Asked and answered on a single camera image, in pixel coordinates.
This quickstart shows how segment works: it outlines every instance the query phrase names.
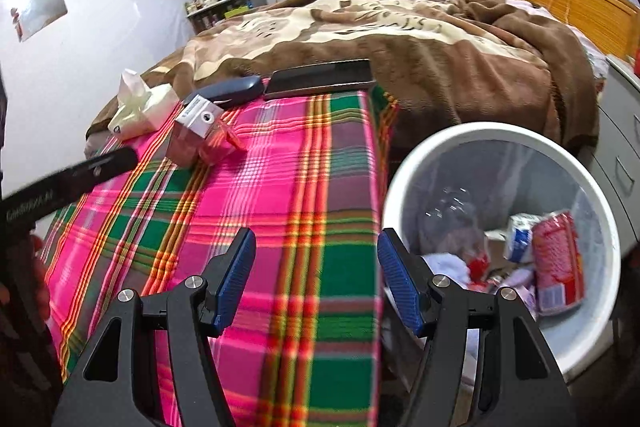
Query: barcode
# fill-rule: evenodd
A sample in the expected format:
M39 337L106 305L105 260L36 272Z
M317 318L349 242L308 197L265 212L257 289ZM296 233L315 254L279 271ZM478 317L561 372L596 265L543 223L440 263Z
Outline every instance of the barcode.
M564 308L564 284L556 284L538 290L538 299L540 300L540 311L552 310L554 308Z

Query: silver bolt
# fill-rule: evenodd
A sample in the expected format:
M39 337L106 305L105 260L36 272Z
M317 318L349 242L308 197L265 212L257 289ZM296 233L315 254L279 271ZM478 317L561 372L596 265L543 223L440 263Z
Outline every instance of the silver bolt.
M201 284L202 277L200 277L199 275L192 275L191 277L187 277L187 279L185 279L184 281L184 285L187 286L187 288L191 288L192 290L199 288Z
M514 290L513 288L506 287L500 290L500 296L503 299L507 299L508 301L514 301L518 296L518 294L516 293L516 290Z
M126 290L122 290L120 293L118 293L118 301L129 302L133 298L133 295L135 295L133 290L127 288Z
M451 284L451 280L446 275L436 275L432 281L438 288L446 288Z

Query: plaid tablecloth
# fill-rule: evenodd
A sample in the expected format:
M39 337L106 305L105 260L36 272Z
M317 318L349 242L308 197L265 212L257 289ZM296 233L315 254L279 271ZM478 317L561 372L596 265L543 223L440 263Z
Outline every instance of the plaid tablecloth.
M213 168L164 159L172 118L131 140L138 167L61 210L47 234L63 377L120 289L170 289L251 227L257 254L238 313L211 341L236 423L374 425L374 245L395 108L381 89L255 101L225 114L248 152ZM166 343L157 356L164 419L179 425Z

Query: headboard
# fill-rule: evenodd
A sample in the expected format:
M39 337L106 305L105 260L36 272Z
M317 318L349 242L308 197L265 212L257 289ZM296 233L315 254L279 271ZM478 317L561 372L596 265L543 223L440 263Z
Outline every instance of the headboard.
M640 43L640 8L628 0L527 0L582 31L605 54L636 56Z

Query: trash bin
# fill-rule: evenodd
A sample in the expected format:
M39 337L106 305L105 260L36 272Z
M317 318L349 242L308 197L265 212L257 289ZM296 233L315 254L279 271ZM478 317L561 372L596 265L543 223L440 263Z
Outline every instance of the trash bin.
M538 322L567 377L602 334L618 292L618 230L597 183L567 151L537 133L494 122L461 124L407 156L386 196L383 227L420 253L418 216L445 187L468 191L484 230L503 228L520 212L572 211L586 295L577 308ZM465 362L463 381L474 378L475 367Z

